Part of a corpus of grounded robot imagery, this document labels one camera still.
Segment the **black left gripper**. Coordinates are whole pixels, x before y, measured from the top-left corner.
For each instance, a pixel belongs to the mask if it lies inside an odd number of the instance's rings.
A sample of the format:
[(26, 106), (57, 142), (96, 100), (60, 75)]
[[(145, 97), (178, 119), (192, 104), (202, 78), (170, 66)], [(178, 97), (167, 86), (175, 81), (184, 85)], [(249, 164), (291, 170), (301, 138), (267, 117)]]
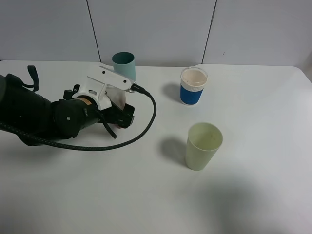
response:
[(112, 106), (107, 109), (106, 121), (104, 114), (100, 112), (96, 103), (89, 96), (73, 97), (79, 88), (80, 85), (76, 84), (72, 90), (64, 91), (62, 99), (51, 103), (54, 139), (75, 138), (80, 130), (95, 123), (102, 123), (112, 137), (115, 136), (115, 133), (108, 123), (124, 129), (131, 126), (135, 111), (133, 106), (126, 103), (124, 108), (120, 109), (112, 103)]

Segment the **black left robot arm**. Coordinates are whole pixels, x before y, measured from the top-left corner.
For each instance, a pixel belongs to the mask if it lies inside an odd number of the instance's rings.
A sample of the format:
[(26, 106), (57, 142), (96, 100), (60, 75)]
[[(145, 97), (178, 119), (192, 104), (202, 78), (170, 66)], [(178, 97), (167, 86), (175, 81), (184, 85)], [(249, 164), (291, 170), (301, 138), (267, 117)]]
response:
[(118, 107), (107, 95), (106, 85), (100, 91), (76, 84), (65, 90), (63, 98), (51, 102), (37, 94), (39, 77), (36, 67), (29, 65), (32, 85), (7, 74), (0, 77), (0, 121), (32, 136), (60, 141), (75, 138), (80, 130), (101, 123), (116, 138), (110, 124), (128, 128), (134, 119), (134, 107)]

